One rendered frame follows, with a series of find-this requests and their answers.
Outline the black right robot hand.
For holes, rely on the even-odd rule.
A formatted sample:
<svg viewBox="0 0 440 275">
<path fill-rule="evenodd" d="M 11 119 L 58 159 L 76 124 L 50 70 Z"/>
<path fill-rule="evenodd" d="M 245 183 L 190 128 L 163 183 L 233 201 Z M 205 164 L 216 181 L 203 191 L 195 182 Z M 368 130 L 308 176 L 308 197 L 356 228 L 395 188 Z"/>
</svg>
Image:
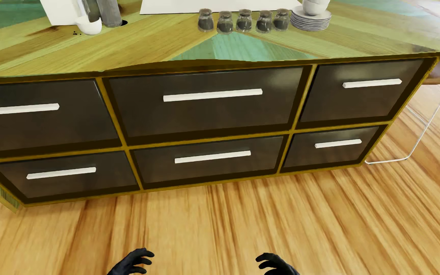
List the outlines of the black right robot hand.
<svg viewBox="0 0 440 275">
<path fill-rule="evenodd" d="M 264 275 L 300 275 L 300 273 L 290 264 L 286 263 L 275 253 L 263 253 L 255 258 L 260 262 L 259 269 L 272 268 Z"/>
</svg>

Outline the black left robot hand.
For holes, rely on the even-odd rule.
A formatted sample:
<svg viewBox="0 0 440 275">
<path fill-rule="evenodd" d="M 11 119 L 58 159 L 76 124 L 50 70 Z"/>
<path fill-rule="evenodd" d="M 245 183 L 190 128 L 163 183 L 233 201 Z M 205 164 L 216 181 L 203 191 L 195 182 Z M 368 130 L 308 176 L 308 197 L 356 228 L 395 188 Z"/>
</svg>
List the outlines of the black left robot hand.
<svg viewBox="0 0 440 275">
<path fill-rule="evenodd" d="M 115 264 L 112 269 L 106 275 L 131 275 L 134 273 L 146 274 L 147 270 L 139 265 L 151 265 L 152 261 L 150 258 L 154 257 L 155 254 L 146 248 L 138 248 Z"/>
</svg>

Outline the wooden drawer cabinet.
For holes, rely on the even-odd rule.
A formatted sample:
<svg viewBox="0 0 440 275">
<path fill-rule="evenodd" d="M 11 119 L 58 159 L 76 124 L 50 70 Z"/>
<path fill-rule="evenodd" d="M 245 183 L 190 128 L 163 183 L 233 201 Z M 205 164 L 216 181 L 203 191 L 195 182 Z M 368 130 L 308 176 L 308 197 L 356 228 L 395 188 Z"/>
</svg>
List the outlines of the wooden drawer cabinet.
<svg viewBox="0 0 440 275">
<path fill-rule="evenodd" d="M 0 201 L 361 166 L 440 61 L 426 1 L 335 0 L 320 31 L 219 34 L 198 8 L 118 0 L 128 25 L 87 36 L 0 0 Z"/>
</svg>

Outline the white cup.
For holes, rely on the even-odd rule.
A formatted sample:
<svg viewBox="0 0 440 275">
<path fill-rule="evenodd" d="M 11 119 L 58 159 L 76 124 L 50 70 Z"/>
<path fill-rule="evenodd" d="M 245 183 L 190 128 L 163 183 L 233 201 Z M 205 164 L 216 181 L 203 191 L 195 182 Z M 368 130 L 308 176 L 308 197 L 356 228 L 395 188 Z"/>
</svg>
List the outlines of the white cup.
<svg viewBox="0 0 440 275">
<path fill-rule="evenodd" d="M 90 22 L 88 16 L 81 16 L 76 19 L 76 25 L 86 35 L 97 35 L 102 31 L 102 20 L 100 17 L 97 21 Z"/>
</svg>

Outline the glass spice jar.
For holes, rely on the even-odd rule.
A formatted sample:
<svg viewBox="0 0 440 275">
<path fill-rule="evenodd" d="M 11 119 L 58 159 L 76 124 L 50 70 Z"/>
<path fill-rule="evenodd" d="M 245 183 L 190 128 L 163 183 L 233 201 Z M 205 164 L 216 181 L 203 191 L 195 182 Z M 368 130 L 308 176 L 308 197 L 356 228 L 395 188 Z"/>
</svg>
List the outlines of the glass spice jar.
<svg viewBox="0 0 440 275">
<path fill-rule="evenodd" d="M 231 34 L 233 32 L 233 20 L 231 11 L 220 11 L 217 21 L 218 34 Z"/>
<path fill-rule="evenodd" d="M 276 10 L 273 20 L 274 29 L 277 31 L 286 31 L 290 25 L 290 10 L 280 8 Z"/>
<path fill-rule="evenodd" d="M 236 31 L 241 33 L 250 32 L 252 29 L 252 11 L 240 9 L 236 21 Z"/>
<path fill-rule="evenodd" d="M 261 34 L 268 34 L 272 29 L 272 12 L 261 10 L 256 22 L 256 31 Z"/>
<path fill-rule="evenodd" d="M 214 21 L 211 9 L 202 8 L 199 10 L 198 29 L 201 32 L 213 31 Z"/>
</svg>

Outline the stack of white plates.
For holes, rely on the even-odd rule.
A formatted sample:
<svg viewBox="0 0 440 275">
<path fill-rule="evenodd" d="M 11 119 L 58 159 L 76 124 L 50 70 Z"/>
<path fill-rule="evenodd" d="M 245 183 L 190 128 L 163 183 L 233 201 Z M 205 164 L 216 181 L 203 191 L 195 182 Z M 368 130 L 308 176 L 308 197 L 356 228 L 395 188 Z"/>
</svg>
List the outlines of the stack of white plates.
<svg viewBox="0 0 440 275">
<path fill-rule="evenodd" d="M 307 14 L 301 5 L 291 10 L 290 22 L 298 29 L 306 31 L 320 31 L 328 28 L 332 13 L 325 10 L 319 15 Z"/>
</svg>

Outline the grey metal canister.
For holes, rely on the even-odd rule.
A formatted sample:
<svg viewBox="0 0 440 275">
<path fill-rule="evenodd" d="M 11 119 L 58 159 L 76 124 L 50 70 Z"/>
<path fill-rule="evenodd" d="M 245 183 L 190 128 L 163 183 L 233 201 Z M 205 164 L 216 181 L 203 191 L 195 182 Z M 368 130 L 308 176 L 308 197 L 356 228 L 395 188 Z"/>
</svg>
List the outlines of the grey metal canister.
<svg viewBox="0 0 440 275">
<path fill-rule="evenodd" d="M 117 0 L 96 0 L 102 23 L 108 28 L 122 25 L 121 13 Z"/>
</svg>

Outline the white bowl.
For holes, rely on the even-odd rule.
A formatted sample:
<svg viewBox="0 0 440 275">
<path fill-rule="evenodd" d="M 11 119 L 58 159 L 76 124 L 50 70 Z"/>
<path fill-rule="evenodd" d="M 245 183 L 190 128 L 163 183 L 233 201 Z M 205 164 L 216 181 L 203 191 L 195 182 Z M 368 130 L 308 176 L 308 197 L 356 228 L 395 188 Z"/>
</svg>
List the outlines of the white bowl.
<svg viewBox="0 0 440 275">
<path fill-rule="evenodd" d="M 302 0 L 302 8 L 308 15 L 321 15 L 327 10 L 330 1 L 331 0 Z"/>
</svg>

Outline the white coffee machine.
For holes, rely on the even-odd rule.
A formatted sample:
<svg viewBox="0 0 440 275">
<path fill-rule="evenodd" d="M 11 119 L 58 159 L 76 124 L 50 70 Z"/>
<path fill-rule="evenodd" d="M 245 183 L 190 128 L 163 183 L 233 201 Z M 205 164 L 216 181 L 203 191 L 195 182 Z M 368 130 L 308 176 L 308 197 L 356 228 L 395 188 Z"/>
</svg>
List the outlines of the white coffee machine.
<svg viewBox="0 0 440 275">
<path fill-rule="evenodd" d="M 40 0 L 52 26 L 90 23 L 84 0 Z"/>
</svg>

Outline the white flat board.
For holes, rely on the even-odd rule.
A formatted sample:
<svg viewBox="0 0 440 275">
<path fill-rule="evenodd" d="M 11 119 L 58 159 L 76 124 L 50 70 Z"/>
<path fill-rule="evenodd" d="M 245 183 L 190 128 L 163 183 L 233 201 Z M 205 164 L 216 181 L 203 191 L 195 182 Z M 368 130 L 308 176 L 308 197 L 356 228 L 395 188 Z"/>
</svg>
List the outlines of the white flat board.
<svg viewBox="0 0 440 275">
<path fill-rule="evenodd" d="M 301 5 L 298 0 L 142 0 L 140 14 L 188 14 L 198 13 L 203 8 L 212 12 L 274 11 L 279 8 L 291 10 L 298 5 Z"/>
</svg>

